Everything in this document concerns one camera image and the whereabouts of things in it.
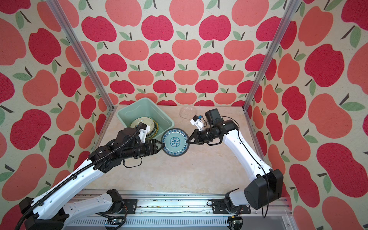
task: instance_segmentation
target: apple pattern wallpaper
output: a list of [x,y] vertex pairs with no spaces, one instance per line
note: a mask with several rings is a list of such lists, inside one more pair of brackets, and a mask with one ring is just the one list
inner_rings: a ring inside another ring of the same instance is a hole
[[[77,9],[67,0],[60,3],[80,24]],[[0,1],[0,31],[0,229],[5,230],[21,217],[19,201],[44,193],[87,158],[108,111],[45,1]],[[94,47],[83,44],[96,58]]]
[[299,230],[368,229],[367,11],[365,0],[302,1],[295,39],[247,109]]

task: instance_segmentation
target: apple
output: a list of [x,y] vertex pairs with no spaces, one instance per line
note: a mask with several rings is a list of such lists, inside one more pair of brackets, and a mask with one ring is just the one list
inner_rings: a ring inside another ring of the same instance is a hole
[[147,59],[149,53],[147,44],[142,40],[121,41],[119,43],[119,50],[125,58],[132,61],[144,61]]
[[79,73],[72,68],[67,68],[65,73],[60,77],[60,88],[61,91],[67,97],[72,97],[75,92],[82,85],[82,79]]
[[237,0],[231,16],[238,26],[255,26],[266,16],[268,7],[268,0]]
[[171,71],[175,67],[175,60],[169,53],[154,53],[148,58],[148,65],[155,71]]
[[81,103],[81,114],[85,119],[89,119],[92,116],[93,111],[96,108],[96,100],[93,96],[87,94]]
[[229,41],[224,48],[224,55],[230,60],[245,60],[254,50],[254,42],[252,40]]
[[141,5],[136,0],[107,0],[105,9],[110,19],[120,26],[137,26],[142,18]]
[[302,118],[307,110],[305,96],[299,92],[299,88],[296,86],[289,87],[285,90],[281,102],[289,116],[294,120]]
[[57,115],[56,125],[64,132],[74,128],[79,120],[79,108],[74,102],[67,102],[64,109]]
[[4,74],[0,73],[0,104],[12,98],[14,92],[14,85],[11,80]]
[[198,93],[215,93],[219,89],[216,80],[201,80],[195,85],[195,91]]
[[316,48],[305,62],[305,73],[313,77],[317,85],[329,87],[335,84],[344,71],[344,57],[330,44]]
[[215,106],[215,103],[211,100],[199,100],[194,106]]
[[197,59],[197,67],[200,70],[218,71],[224,65],[224,58],[219,53],[205,53]]
[[127,70],[127,63],[118,54],[103,54],[98,58],[100,67],[108,72]]
[[19,1],[1,1],[0,2],[0,12],[5,14],[13,14],[19,9],[29,9],[31,7],[30,0],[19,0]]
[[166,16],[155,17],[151,15],[142,22],[142,34],[150,41],[168,41],[174,35],[174,28]]
[[225,40],[231,31],[230,20],[225,16],[209,16],[199,25],[199,36],[203,40]]
[[175,95],[175,100],[182,105],[191,105],[197,100],[197,95],[195,93],[178,93]]
[[205,6],[202,0],[173,0],[170,3],[170,16],[179,25],[194,26],[202,19]]
[[10,142],[17,149],[31,149],[50,127],[51,119],[47,113],[38,109],[27,110],[11,127]]
[[318,6],[311,8],[304,16],[299,27],[299,41],[306,46],[320,43],[330,32],[333,24],[333,15],[323,12]]
[[86,17],[82,22],[82,31],[89,40],[94,42],[116,40],[116,30],[113,24],[102,16]]
[[53,168],[60,168],[67,161],[69,154],[75,146],[74,137],[68,134],[57,138],[56,143],[50,149],[49,163]]

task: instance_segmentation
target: red apple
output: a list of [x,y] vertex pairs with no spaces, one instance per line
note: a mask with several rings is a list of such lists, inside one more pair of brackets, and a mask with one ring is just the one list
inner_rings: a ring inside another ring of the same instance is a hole
[[305,73],[313,77],[317,85],[329,87],[335,84],[344,71],[344,57],[330,44],[316,48],[307,58]]
[[11,127],[10,142],[17,149],[31,149],[50,127],[51,119],[47,113],[38,109],[27,110]]
[[82,22],[82,30],[84,35],[94,42],[116,40],[116,30],[113,24],[102,16],[86,17]]
[[98,58],[98,64],[108,72],[127,70],[127,63],[118,54],[103,54]]
[[125,80],[122,81],[113,81],[110,84],[110,88],[115,93],[134,93],[133,85]]
[[201,80],[195,85],[195,91],[198,93],[214,93],[219,89],[219,84],[216,80]]
[[153,90],[156,93],[174,93],[176,85],[172,80],[158,80],[153,84]]
[[31,33],[28,48],[32,56],[44,65],[50,64],[55,57],[61,54],[59,41],[52,33],[43,28],[39,28],[37,33]]
[[225,40],[231,31],[230,20],[225,16],[209,16],[199,26],[199,36],[203,40]]
[[205,53],[197,59],[197,67],[200,70],[218,71],[224,65],[224,58],[219,53]]
[[150,41],[168,41],[174,35],[174,28],[166,16],[155,17],[151,15],[142,22],[142,34]]
[[75,92],[82,85],[82,79],[79,73],[72,68],[67,68],[65,73],[60,77],[61,91],[67,97],[74,96]]

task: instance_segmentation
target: apple stem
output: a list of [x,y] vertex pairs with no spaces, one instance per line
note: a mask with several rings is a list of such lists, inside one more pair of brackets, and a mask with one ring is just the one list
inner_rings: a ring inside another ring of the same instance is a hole
[[22,16],[25,18],[25,20],[26,20],[27,22],[31,23],[31,22],[28,20],[28,18],[23,14],[23,12],[22,12],[22,11],[19,11],[19,12],[22,14]]
[[32,74],[28,71],[28,69],[27,69],[27,67],[25,66],[24,67],[24,70],[27,72],[27,74],[32,78],[33,76],[32,76]]
[[344,38],[346,38],[349,34],[350,34],[350,32],[354,29],[354,27],[355,27],[355,25],[353,25],[351,28],[350,28],[350,30],[341,38],[341,39],[344,39]]
[[5,164],[5,169],[9,170],[9,171],[12,171],[12,172],[15,172],[14,169],[12,169],[11,167],[9,167],[7,164]]
[[10,109],[8,109],[8,108],[6,108],[6,107],[4,107],[2,105],[0,105],[0,107],[3,108],[8,113],[14,113],[14,111],[11,111]]
[[349,98],[349,94],[347,94],[344,99],[340,102],[340,106]]

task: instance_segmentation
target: table surface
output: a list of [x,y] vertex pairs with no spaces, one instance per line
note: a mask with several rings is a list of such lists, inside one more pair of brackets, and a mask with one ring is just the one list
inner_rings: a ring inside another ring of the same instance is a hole
[[[118,105],[116,111],[125,106]],[[204,115],[206,111],[217,108],[222,116],[235,119],[240,125],[243,137],[255,149],[241,107],[187,107],[197,110],[197,115]],[[160,108],[175,122],[174,127],[181,128],[189,136],[192,134],[195,126],[190,120],[179,116],[183,106],[160,106]],[[115,113],[100,145],[115,139],[122,129],[124,126]],[[86,188],[224,194],[235,188],[245,188],[250,183],[244,168],[225,144],[190,145],[188,151],[180,157],[172,157],[160,151],[142,159],[142,165],[135,168],[128,169],[123,165],[114,167]],[[125,165],[134,166],[140,161],[140,159],[127,159]]]

